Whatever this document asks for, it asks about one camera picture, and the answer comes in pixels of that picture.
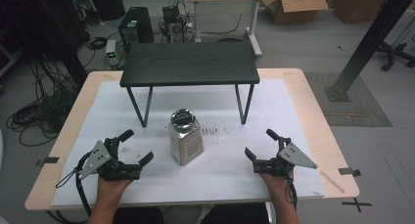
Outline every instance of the black object on desk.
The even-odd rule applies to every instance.
[[[248,117],[259,75],[251,45],[245,42],[134,44],[119,85],[128,91],[143,127],[147,126],[154,86],[235,85],[242,124]],[[250,84],[243,113],[239,84]],[[150,87],[143,119],[132,87]]]

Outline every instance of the person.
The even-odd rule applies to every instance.
[[[277,224],[300,223],[294,205],[289,202],[291,193],[286,193],[286,179],[269,174],[259,174],[265,182],[277,213]],[[112,224],[124,190],[132,180],[108,182],[98,178],[97,200],[89,218],[90,224]]]

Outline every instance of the white desk leg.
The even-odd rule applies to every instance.
[[[255,37],[255,24],[256,24],[256,16],[258,14],[258,8],[259,8],[259,0],[254,0],[253,3],[253,15],[251,17],[251,26],[247,27],[247,35],[248,38],[250,38],[251,41],[251,45],[253,46],[254,49],[254,55],[256,57],[261,57],[262,56],[262,52],[260,51],[258,42],[256,41],[256,37]]]
[[[201,31],[199,30],[198,7],[199,2],[194,2],[193,9],[195,10],[195,42],[202,42]]]

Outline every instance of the bottle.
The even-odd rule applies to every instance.
[[[204,151],[202,129],[192,111],[177,110],[168,124],[171,153],[180,165],[186,165]]]

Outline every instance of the caster wheel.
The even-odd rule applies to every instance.
[[[390,65],[384,65],[384,66],[382,67],[382,70],[384,70],[384,71],[387,71],[387,70],[389,70],[389,69],[391,69],[391,66],[390,66]]]
[[[408,63],[406,64],[406,66],[407,66],[407,67],[411,67],[411,68],[413,68],[413,67],[415,67],[415,62],[414,62],[414,61],[410,61],[410,62],[408,62]]]

